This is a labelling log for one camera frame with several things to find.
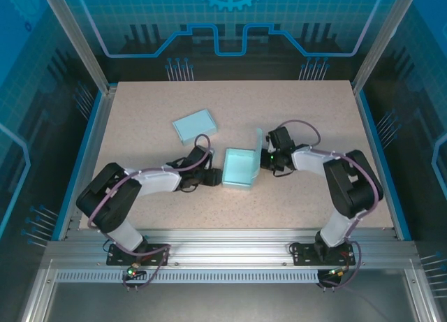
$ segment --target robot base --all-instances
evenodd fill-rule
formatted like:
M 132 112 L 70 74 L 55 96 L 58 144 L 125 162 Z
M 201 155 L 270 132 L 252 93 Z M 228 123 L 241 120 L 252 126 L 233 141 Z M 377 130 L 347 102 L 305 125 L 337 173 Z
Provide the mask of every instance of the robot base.
M 146 251 L 149 252 L 151 250 L 160 249 L 161 247 L 166 246 L 166 244 L 148 244 L 146 246 Z M 157 254 L 154 254 L 147 259 L 141 261 L 141 266 L 158 266 L 160 265 L 161 259 L 163 258 L 163 254 L 165 251 L 161 251 Z M 162 266 L 166 266 L 168 264 L 168 258 L 166 257 Z M 119 249 L 115 244 L 111 244 L 109 247 L 109 253 L 107 257 L 106 264 L 108 266 L 129 266 L 136 262 L 137 257 L 131 256 L 130 254 L 126 254 L 121 249 Z
M 294 266 L 352 266 L 356 264 L 352 245 L 347 243 L 331 248 L 324 262 L 321 262 L 318 257 L 314 244 L 292 243 L 288 250 L 293 256 Z

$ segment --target plastic box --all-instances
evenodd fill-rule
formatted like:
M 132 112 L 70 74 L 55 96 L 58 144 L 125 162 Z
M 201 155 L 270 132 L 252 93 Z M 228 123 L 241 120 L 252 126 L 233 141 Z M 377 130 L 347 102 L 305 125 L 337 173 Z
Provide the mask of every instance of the plastic box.
M 263 132 L 256 129 L 256 149 L 232 149 L 225 153 L 222 185 L 224 187 L 249 191 L 259 174 Z
M 173 125 L 183 145 L 194 143 L 196 137 L 201 133 L 211 136 L 217 132 L 216 123 L 207 109 L 178 119 L 173 122 Z

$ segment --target enclosure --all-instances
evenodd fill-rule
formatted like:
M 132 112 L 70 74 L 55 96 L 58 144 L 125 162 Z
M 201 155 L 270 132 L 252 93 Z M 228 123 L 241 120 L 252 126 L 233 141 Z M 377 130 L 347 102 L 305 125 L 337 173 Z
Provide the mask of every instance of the enclosure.
M 444 321 L 445 0 L 0 3 L 1 321 Z M 110 162 L 186 156 L 172 123 L 203 109 L 216 168 L 288 119 L 312 123 L 317 148 L 365 154 L 385 196 L 352 234 L 349 287 L 324 293 L 331 268 L 288 250 L 328 222 L 326 180 L 253 172 L 251 157 L 232 176 L 248 169 L 247 190 L 137 199 L 129 221 L 172 248 L 148 288 L 120 285 L 76 198 Z

